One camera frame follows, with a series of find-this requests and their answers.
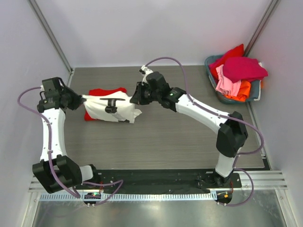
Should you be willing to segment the white printed t shirt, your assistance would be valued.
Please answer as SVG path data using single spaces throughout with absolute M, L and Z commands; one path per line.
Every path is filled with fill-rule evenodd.
M 122 91 L 107 96 L 83 95 L 84 107 L 89 117 L 106 122 L 134 123 L 141 110 L 130 102 L 131 97 Z

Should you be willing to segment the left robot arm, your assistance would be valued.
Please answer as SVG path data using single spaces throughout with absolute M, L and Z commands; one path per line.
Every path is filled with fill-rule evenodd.
M 79 166 L 66 152 L 64 122 L 66 110 L 76 110 L 84 98 L 67 87 L 59 77 L 42 81 L 37 112 L 43 123 L 43 149 L 39 163 L 32 166 L 34 176 L 48 193 L 70 189 L 85 183 L 90 189 L 100 185 L 92 165 Z

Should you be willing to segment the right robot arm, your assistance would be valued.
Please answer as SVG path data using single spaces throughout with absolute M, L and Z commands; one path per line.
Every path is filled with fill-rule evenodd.
M 148 105 L 158 102 L 163 108 L 184 114 L 209 128 L 216 135 L 216 149 L 219 152 L 217 164 L 209 184 L 225 187 L 231 180 L 238 152 L 248 138 L 243 117 L 239 112 L 229 114 L 194 99 L 179 87 L 170 87 L 158 71 L 140 70 L 143 79 L 136 84 L 130 103 Z

